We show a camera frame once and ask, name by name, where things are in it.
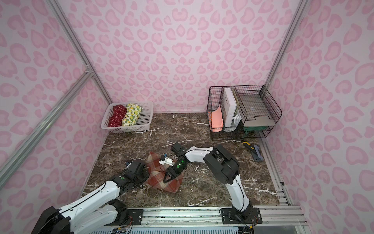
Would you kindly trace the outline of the red plaid skirt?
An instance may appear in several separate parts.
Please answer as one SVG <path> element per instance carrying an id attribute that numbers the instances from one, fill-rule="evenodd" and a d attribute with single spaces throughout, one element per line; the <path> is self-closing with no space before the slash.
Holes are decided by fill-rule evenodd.
<path id="1" fill-rule="evenodd" d="M 146 164 L 150 177 L 147 180 L 147 183 L 154 188 L 161 189 L 166 192 L 176 193 L 183 182 L 184 173 L 182 173 L 178 178 L 173 179 L 168 183 L 164 183 L 163 180 L 169 165 L 161 165 L 159 163 L 160 159 L 161 156 L 159 154 L 149 152 Z"/>

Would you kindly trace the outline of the white plastic basket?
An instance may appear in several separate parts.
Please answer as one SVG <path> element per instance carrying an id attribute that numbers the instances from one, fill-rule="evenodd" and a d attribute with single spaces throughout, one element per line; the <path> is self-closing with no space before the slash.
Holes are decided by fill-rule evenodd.
<path id="1" fill-rule="evenodd" d="M 101 128 L 112 133 L 143 132 L 150 129 L 152 118 L 152 101 L 113 103 L 105 112 Z"/>

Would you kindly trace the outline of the lemon print skirt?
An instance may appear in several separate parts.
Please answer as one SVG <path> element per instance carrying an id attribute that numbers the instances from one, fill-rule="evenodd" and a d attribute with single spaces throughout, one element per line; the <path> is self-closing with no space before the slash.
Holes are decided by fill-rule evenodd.
<path id="1" fill-rule="evenodd" d="M 134 126 L 140 118 L 143 108 L 135 103 L 128 103 L 126 105 L 127 113 L 122 120 L 122 126 Z"/>

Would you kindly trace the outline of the red polka dot skirt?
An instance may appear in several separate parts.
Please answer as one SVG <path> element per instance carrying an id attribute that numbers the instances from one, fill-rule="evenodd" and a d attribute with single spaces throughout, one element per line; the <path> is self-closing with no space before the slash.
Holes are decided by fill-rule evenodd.
<path id="1" fill-rule="evenodd" d="M 121 127 L 122 120 L 124 119 L 127 113 L 127 108 L 124 105 L 115 105 L 113 106 L 113 114 L 109 118 L 108 127 Z"/>

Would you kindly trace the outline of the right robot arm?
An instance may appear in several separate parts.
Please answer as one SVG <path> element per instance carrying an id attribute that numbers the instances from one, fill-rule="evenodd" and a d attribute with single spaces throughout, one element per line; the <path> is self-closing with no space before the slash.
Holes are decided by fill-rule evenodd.
<path id="1" fill-rule="evenodd" d="M 253 205 L 246 196 L 241 183 L 240 164 L 238 160 L 221 144 L 209 148 L 185 148 L 175 143 L 171 150 L 178 157 L 177 162 L 168 167 L 163 179 L 168 183 L 182 174 L 189 163 L 205 163 L 214 177 L 224 184 L 230 194 L 233 208 L 247 218 L 253 210 Z"/>

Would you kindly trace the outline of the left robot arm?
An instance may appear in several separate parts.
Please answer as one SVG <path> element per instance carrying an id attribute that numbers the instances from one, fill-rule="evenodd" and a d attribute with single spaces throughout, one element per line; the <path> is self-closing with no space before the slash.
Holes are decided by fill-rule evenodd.
<path id="1" fill-rule="evenodd" d="M 113 232 L 131 228 L 141 220 L 141 211 L 131 214 L 118 199 L 122 194 L 142 187 L 150 174 L 143 160 L 134 160 L 88 195 L 70 204 L 44 210 L 33 234 L 89 234 L 105 225 L 117 226 Z"/>

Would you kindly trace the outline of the pink folder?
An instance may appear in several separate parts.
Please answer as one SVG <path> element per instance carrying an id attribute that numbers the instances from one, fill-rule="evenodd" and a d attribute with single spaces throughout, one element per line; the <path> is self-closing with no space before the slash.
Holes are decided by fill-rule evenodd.
<path id="1" fill-rule="evenodd" d="M 214 133 L 221 132 L 224 127 L 224 121 L 222 116 L 221 106 L 211 112 L 210 115 L 211 130 Z"/>

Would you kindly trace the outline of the yellow black utility knife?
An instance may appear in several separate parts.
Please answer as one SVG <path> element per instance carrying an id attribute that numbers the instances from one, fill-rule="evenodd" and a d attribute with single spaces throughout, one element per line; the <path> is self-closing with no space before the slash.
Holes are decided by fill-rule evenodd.
<path id="1" fill-rule="evenodd" d="M 264 161 L 264 157 L 261 156 L 260 148 L 257 145 L 253 145 L 245 140 L 241 140 L 241 144 L 251 152 L 252 158 L 255 162 L 262 162 Z"/>

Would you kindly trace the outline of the white book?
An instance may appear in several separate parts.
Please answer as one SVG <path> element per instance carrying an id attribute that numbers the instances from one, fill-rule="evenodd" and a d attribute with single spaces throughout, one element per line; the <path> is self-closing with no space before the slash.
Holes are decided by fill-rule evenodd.
<path id="1" fill-rule="evenodd" d="M 237 107 L 237 102 L 232 92 L 232 89 L 229 87 L 224 88 L 224 126 L 225 130 L 232 131 L 232 122 L 235 117 L 235 111 Z"/>

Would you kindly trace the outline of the grey paper tray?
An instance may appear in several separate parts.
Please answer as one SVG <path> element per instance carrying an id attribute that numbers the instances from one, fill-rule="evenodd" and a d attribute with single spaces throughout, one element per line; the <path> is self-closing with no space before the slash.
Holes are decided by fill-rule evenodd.
<path id="1" fill-rule="evenodd" d="M 239 95 L 238 101 L 243 126 L 246 128 L 274 126 L 279 119 L 271 104 L 259 95 Z"/>

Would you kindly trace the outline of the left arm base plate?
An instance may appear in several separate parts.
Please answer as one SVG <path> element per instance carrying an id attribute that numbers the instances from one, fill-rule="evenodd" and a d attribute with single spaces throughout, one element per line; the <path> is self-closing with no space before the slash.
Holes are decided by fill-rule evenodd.
<path id="1" fill-rule="evenodd" d="M 143 209 L 129 209 L 122 201 L 114 199 L 108 202 L 109 208 L 117 212 L 115 219 L 106 226 L 141 225 Z"/>

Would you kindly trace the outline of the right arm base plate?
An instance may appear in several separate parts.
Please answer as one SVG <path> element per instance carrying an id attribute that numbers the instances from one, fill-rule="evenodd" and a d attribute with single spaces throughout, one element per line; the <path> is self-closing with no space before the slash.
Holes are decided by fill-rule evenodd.
<path id="1" fill-rule="evenodd" d="M 219 210 L 223 224 L 246 224 L 256 226 L 263 223 L 260 209 L 253 207 L 240 212 L 235 208 L 222 208 Z"/>

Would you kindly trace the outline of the aluminium frame rail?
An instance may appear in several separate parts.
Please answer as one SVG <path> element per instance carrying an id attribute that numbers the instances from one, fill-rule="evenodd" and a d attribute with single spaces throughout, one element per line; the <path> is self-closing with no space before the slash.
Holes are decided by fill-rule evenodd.
<path id="1" fill-rule="evenodd" d="M 141 225 L 132 227 L 182 228 L 182 227 L 254 227 L 246 224 L 223 224 L 219 210 L 229 207 L 148 207 L 142 208 Z M 307 227 L 306 217 L 298 206 L 258 206 L 263 223 L 256 226 Z"/>

